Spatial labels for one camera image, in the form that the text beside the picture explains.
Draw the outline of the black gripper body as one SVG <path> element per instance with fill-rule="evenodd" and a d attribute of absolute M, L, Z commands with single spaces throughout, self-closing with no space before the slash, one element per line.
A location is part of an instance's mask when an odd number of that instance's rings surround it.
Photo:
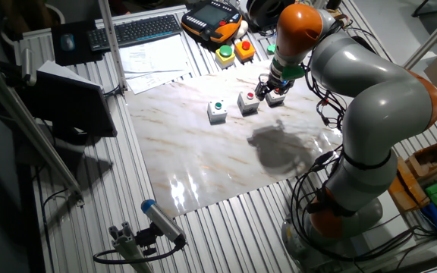
<path fill-rule="evenodd" d="M 277 92 L 277 88 L 282 86 L 291 86 L 292 88 L 294 85 L 294 80 L 282 80 L 271 74 L 260 74 L 259 82 L 266 83 L 268 88 L 270 88 L 270 92 Z"/>

